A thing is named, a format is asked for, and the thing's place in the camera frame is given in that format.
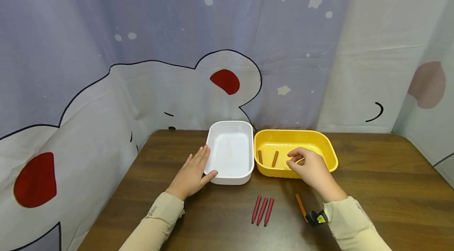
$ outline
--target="brown stick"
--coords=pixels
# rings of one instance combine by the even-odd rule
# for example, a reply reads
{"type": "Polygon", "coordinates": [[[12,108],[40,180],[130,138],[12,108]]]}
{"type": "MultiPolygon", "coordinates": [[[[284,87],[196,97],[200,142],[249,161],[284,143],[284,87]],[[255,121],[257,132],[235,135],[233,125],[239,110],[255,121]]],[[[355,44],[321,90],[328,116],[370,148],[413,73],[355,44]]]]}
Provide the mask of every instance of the brown stick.
{"type": "Polygon", "coordinates": [[[271,167],[275,167],[276,161],[277,161],[277,155],[278,155],[278,154],[279,154],[278,151],[276,151],[276,152],[274,153],[273,165],[271,165],[271,167]]]}
{"type": "Polygon", "coordinates": [[[306,210],[304,209],[303,203],[301,202],[300,196],[298,194],[295,194],[296,201],[298,202],[298,206],[300,207],[301,213],[303,214],[303,218],[305,222],[309,223],[306,218],[306,210]]]}
{"type": "Polygon", "coordinates": [[[258,151],[258,161],[260,162],[260,164],[263,164],[262,151],[261,150],[258,151]]]}

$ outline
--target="red bear ear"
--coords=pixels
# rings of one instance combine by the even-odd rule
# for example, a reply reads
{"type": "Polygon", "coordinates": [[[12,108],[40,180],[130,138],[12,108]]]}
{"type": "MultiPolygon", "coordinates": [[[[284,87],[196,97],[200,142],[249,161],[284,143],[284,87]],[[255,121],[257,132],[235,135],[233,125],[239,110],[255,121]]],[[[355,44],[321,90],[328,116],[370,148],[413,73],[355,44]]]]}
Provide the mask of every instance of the red bear ear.
{"type": "Polygon", "coordinates": [[[219,70],[211,75],[210,80],[218,87],[223,89],[228,95],[235,95],[240,89],[240,80],[227,69],[219,70]]]}
{"type": "Polygon", "coordinates": [[[424,63],[416,69],[408,94],[413,96],[422,109],[434,108],[445,95],[446,75],[441,62],[424,63]]]}
{"type": "Polygon", "coordinates": [[[24,207],[34,208],[57,195],[54,154],[41,153],[20,171],[14,183],[14,197],[24,207]]]}

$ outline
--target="white plastic tray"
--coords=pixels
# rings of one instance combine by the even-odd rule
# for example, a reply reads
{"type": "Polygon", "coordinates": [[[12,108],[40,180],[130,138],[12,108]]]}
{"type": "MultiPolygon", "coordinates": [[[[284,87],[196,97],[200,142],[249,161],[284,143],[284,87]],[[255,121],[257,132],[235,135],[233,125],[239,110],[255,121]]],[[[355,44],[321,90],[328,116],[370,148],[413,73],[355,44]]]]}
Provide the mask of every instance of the white plastic tray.
{"type": "Polygon", "coordinates": [[[205,174],[217,170],[211,180],[220,185],[243,185],[254,170],[253,127],[244,121],[219,121],[210,127],[207,144],[211,148],[205,174]]]}

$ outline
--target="forearm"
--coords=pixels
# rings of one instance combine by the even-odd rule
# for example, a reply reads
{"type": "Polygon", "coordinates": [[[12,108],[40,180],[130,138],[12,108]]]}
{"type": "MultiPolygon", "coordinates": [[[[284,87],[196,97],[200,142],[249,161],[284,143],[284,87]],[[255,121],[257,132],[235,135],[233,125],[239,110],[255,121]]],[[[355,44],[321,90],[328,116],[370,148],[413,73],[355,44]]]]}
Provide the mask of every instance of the forearm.
{"type": "Polygon", "coordinates": [[[158,251],[183,213],[183,201],[162,193],[120,251],[158,251]]]}
{"type": "Polygon", "coordinates": [[[328,225],[343,251],[390,251],[376,228],[352,197],[326,203],[328,225]]]}

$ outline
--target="child's left hand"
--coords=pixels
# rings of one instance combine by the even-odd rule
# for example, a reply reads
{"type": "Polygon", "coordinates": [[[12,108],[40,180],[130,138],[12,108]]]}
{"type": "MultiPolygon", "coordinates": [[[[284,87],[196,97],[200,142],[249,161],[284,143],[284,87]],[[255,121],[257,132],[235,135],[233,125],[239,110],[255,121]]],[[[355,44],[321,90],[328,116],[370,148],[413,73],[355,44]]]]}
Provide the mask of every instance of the child's left hand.
{"type": "Polygon", "coordinates": [[[207,165],[209,156],[210,148],[207,145],[200,147],[194,156],[190,154],[166,192],[184,201],[215,178],[218,174],[216,170],[203,176],[203,170],[207,165]]]}

